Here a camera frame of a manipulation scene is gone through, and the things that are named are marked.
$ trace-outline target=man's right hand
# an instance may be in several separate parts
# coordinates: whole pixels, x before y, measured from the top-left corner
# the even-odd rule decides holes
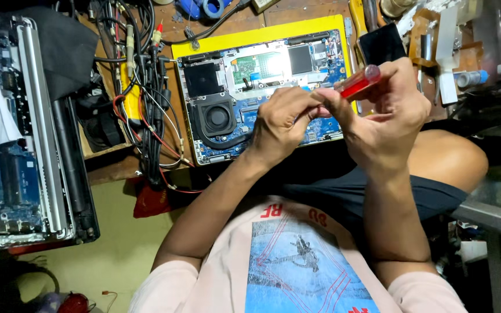
[[[407,170],[415,138],[430,113],[430,102],[417,90],[408,58],[382,64],[380,73],[379,83],[352,99],[342,99],[339,92],[324,88],[313,95],[324,98],[325,107],[341,125],[349,154],[369,178]],[[375,104],[376,113],[359,117],[350,102],[365,99]]]

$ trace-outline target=green circuit board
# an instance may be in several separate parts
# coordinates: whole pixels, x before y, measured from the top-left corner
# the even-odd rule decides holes
[[[236,68],[233,72],[235,84],[244,83],[243,78],[251,82],[282,75],[281,68],[276,66],[280,61],[281,53],[278,52],[256,54],[233,60],[231,64]]]

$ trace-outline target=graphic print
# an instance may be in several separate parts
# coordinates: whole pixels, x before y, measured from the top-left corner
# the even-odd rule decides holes
[[[288,218],[252,224],[245,312],[377,313],[336,237]]]

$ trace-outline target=knee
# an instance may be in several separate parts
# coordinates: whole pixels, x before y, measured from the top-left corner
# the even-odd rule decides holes
[[[416,155],[417,166],[429,166],[442,179],[437,181],[472,192],[488,170],[484,151],[470,140],[444,130],[419,133],[411,153]]]

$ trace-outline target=floor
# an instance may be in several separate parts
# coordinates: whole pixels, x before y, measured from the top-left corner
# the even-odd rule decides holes
[[[104,296],[102,291],[115,291],[118,297],[110,312],[126,312],[133,293],[150,272],[159,245],[181,213],[177,210],[135,219],[132,210],[136,198],[131,194],[126,181],[94,186],[100,238],[84,245],[27,254],[21,260],[46,256],[47,267],[56,275],[61,292],[80,292],[106,312],[112,296]],[[49,280],[31,278],[21,284],[21,293],[25,290],[22,297],[27,300],[28,294],[34,296],[52,288]]]

